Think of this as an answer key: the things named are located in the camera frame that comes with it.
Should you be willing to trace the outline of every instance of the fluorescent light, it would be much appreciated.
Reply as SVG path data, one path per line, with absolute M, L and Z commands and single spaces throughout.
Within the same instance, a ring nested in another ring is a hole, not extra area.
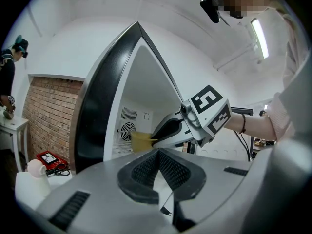
M 256 20 L 252 21 L 252 26 L 253 26 L 253 29 L 254 29 L 254 31 L 257 34 L 257 37 L 259 39 L 260 46 L 262 49 L 263 58 L 265 59 L 269 56 L 269 52 L 268 52 L 267 42 L 265 41 L 265 37 L 264 37 L 263 30 L 262 30 L 262 27 L 261 27 L 259 20 L 256 19 Z

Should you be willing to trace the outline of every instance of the floor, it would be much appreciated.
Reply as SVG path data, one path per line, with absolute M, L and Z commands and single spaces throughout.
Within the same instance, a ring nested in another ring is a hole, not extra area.
M 26 160 L 23 154 L 19 155 L 21 167 L 25 170 Z M 4 173 L 4 176 L 7 179 L 7 184 L 14 192 L 15 188 L 15 178 L 16 174 L 18 173 L 18 168 L 16 167 L 15 157 L 14 154 L 11 152 L 10 149 L 0 150 L 0 162 L 1 162 L 1 169 Z

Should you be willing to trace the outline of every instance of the black vent grille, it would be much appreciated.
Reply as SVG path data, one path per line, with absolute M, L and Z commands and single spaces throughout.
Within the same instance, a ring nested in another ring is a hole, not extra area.
M 231 174 L 241 175 L 241 176 L 246 176 L 248 172 L 247 170 L 238 169 L 238 168 L 229 167 L 229 166 L 224 168 L 224 171 L 231 173 Z
M 50 222 L 65 231 L 89 196 L 89 193 L 75 192 L 75 194 L 50 219 Z

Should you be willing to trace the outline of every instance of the white ceiling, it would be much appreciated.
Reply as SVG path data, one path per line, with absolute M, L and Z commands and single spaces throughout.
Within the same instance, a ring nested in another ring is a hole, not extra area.
M 246 46 L 252 43 L 252 39 L 256 38 L 250 25 L 253 18 L 244 18 L 239 24 L 229 27 L 223 21 L 218 24 L 211 22 L 200 7 L 199 0 L 142 0 L 141 7 L 138 6 L 140 0 L 122 0 L 123 3 L 120 4 L 118 1 L 121 0 L 115 0 L 115 3 L 109 0 L 71 0 L 73 7 L 81 3 L 80 8 L 77 8 L 85 10 L 83 16 L 114 15 L 134 19 L 138 17 L 140 20 L 157 24 L 171 31 L 208 55 L 216 68 L 226 63 L 218 70 L 231 77 L 237 86 L 242 81 L 257 80 L 259 77 L 265 79 L 272 75 L 281 76 L 288 34 L 284 21 L 274 10 L 267 10 L 257 17 L 262 25 L 269 50 L 269 58 L 263 60 L 260 49 L 256 52 L 252 48 L 246 49 Z M 148 13 L 143 12 L 147 4 L 157 5 L 159 8 L 179 14 L 194 25 L 194 28 L 179 25 L 180 22 L 162 14 L 161 10 L 151 9 Z M 72 13 L 72 19 L 75 19 L 75 16 L 81 17 L 77 9 Z M 230 17 L 225 19 L 231 21 L 231 25 L 233 21 L 239 22 Z

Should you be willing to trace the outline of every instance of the pink sleeve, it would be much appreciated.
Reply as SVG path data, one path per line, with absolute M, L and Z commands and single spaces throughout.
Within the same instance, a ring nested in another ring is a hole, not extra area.
M 280 140 L 283 137 L 291 123 L 285 107 L 279 100 L 279 95 L 280 93 L 274 95 L 273 100 L 267 109 L 277 140 Z

